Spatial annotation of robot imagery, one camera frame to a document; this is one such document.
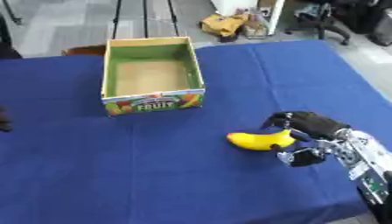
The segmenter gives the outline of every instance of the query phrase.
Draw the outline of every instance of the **black glove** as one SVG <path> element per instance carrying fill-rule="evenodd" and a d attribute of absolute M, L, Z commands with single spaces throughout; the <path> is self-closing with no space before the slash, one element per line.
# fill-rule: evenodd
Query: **black glove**
<path fill-rule="evenodd" d="M 304 111 L 285 111 L 272 115 L 263 124 L 262 128 L 269 126 L 280 128 L 293 128 L 309 135 L 314 139 L 333 140 L 335 133 L 341 129 L 348 129 L 350 125 L 336 122 L 328 117 Z"/>

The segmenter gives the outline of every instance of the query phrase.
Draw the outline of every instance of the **chair wheel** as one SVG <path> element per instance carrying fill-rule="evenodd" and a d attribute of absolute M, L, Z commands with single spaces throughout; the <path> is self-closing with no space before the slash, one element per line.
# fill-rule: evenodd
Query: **chair wheel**
<path fill-rule="evenodd" d="M 350 44 L 350 40 L 349 39 L 345 39 L 340 44 L 343 45 L 343 46 L 348 46 L 348 44 Z"/>

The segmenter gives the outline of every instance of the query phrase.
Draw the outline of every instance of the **yellow bag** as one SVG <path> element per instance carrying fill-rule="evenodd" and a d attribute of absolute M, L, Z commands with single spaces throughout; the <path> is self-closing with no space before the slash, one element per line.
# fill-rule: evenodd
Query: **yellow bag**
<path fill-rule="evenodd" d="M 223 17 L 213 14 L 201 21 L 201 30 L 222 37 L 228 37 L 235 34 L 235 31 L 248 21 L 248 14 L 235 15 L 232 17 Z"/>

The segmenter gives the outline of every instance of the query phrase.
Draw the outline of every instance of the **white cabinet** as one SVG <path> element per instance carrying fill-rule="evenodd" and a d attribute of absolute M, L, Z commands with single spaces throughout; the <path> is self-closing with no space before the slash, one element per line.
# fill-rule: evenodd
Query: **white cabinet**
<path fill-rule="evenodd" d="M 211 0 L 216 10 L 225 17 L 233 16 L 237 9 L 257 6 L 257 0 Z"/>

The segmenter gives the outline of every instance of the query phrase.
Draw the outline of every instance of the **box label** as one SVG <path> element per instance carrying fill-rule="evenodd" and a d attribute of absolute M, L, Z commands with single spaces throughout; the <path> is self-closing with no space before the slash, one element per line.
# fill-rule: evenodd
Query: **box label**
<path fill-rule="evenodd" d="M 122 99 L 120 101 L 106 101 L 105 107 L 112 115 L 128 113 L 151 112 L 167 109 L 186 109 L 199 107 L 203 100 L 202 94 L 151 94 L 136 99 Z"/>

